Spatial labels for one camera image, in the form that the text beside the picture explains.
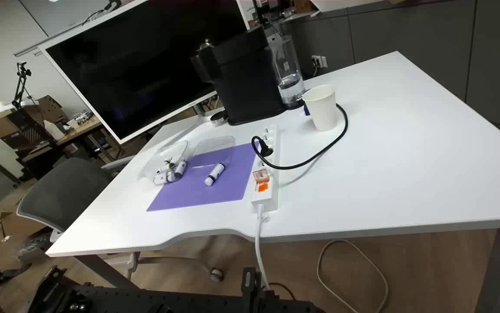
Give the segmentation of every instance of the chair backrest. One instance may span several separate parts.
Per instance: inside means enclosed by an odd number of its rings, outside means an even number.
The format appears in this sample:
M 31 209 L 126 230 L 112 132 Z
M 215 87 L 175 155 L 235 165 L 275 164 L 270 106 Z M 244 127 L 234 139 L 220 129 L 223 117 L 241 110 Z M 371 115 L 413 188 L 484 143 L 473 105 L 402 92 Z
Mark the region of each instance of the chair backrest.
M 110 174 L 83 158 L 67 158 L 22 198 L 17 216 L 64 232 L 110 183 Z

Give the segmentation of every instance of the small bottle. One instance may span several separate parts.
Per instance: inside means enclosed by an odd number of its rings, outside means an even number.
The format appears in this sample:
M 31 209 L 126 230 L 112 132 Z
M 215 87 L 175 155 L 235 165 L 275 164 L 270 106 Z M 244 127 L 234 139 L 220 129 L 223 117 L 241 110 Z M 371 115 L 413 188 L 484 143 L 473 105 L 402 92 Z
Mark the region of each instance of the small bottle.
M 168 171 L 166 171 L 166 183 L 176 181 L 175 164 L 171 164 L 171 162 L 166 160 L 166 167 L 168 167 Z
M 216 165 L 211 169 L 209 176 L 208 176 L 202 183 L 204 183 L 206 186 L 215 185 L 215 181 L 218 179 L 218 176 L 220 176 L 223 171 L 225 171 L 225 165 L 216 164 Z
M 178 164 L 175 165 L 175 176 L 176 176 L 176 178 L 182 178 L 182 176 L 183 176 L 183 171 L 185 171 L 185 162 L 178 162 Z

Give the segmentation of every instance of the computer monitor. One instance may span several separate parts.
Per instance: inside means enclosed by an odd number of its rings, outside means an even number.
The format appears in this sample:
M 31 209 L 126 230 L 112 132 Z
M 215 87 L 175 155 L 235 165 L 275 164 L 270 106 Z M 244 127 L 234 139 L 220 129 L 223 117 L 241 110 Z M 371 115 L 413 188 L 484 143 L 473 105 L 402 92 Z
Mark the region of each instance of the computer monitor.
M 235 0 L 147 0 L 74 28 L 41 52 L 117 143 L 215 94 L 190 56 L 244 32 Z

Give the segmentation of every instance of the floor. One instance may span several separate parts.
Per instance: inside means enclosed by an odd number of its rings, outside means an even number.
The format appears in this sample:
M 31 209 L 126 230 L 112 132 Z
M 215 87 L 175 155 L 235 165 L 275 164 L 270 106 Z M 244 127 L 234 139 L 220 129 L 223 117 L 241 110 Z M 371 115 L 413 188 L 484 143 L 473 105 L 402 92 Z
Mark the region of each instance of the floor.
M 25 186 L 0 202 L 0 212 L 11 212 Z M 39 225 L 13 214 L 5 218 L 10 240 L 0 242 L 0 268 L 17 268 L 15 252 L 24 238 Z M 390 284 L 386 313 L 468 313 L 473 311 L 485 270 L 492 232 L 461 232 L 413 237 L 376 237 L 352 240 L 385 273 Z M 326 242 L 265 244 L 263 261 L 268 278 L 288 285 L 296 299 L 312 301 L 327 313 L 345 313 L 315 280 L 315 259 Z M 237 237 L 204 237 L 171 245 L 159 254 L 190 256 L 225 271 L 225 280 L 215 284 L 208 275 L 187 263 L 163 261 L 142 265 L 133 282 L 150 291 L 178 291 L 197 294 L 239 294 L 239 275 L 255 266 L 253 247 Z M 124 256 L 105 256 L 105 261 L 124 273 Z M 46 259 L 0 287 L 3 311 L 27 311 L 29 299 L 51 266 L 65 268 L 76 282 L 107 285 L 90 270 L 72 259 Z M 381 282 L 373 268 L 347 245 L 334 245 L 324 258 L 322 275 L 359 311 L 373 311 L 381 299 Z

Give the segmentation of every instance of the white cable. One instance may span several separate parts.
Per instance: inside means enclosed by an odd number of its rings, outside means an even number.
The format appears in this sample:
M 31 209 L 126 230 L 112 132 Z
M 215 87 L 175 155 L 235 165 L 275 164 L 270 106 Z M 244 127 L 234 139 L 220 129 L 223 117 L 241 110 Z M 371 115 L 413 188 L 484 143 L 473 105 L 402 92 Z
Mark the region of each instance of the white cable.
M 265 273 L 265 266 L 263 266 L 263 259 L 261 259 L 261 251 L 260 251 L 261 211 L 263 211 L 263 205 L 256 204 L 256 226 L 255 226 L 253 249 L 255 249 L 256 268 L 260 270 L 260 275 L 261 275 L 261 282 L 263 282 L 265 289 L 268 289 L 268 280 L 267 280 L 267 273 Z
M 336 244 L 347 244 L 350 245 L 357 254 L 360 254 L 371 266 L 373 270 L 378 273 L 378 277 L 381 278 L 383 285 L 385 285 L 385 294 L 383 294 L 383 299 L 380 301 L 380 305 L 376 306 L 374 313 L 380 313 L 383 311 L 385 305 L 386 305 L 386 299 L 388 299 L 388 282 L 385 278 L 385 275 L 381 273 L 381 270 L 378 270 L 373 261 L 362 252 L 359 251 L 352 242 L 348 240 L 333 240 L 329 244 L 326 244 L 317 258 L 317 266 L 315 266 L 315 277 L 319 280 L 319 284 L 322 285 L 324 291 L 327 291 L 338 303 L 341 303 L 345 308 L 348 308 L 352 313 L 357 313 L 357 310 L 353 306 L 350 306 L 345 299 L 341 299 L 336 292 L 333 292 L 333 289 L 329 289 L 322 278 L 321 278 L 321 263 L 322 263 L 322 258 L 326 254 L 326 251 L 331 247 L 331 245 L 336 245 Z

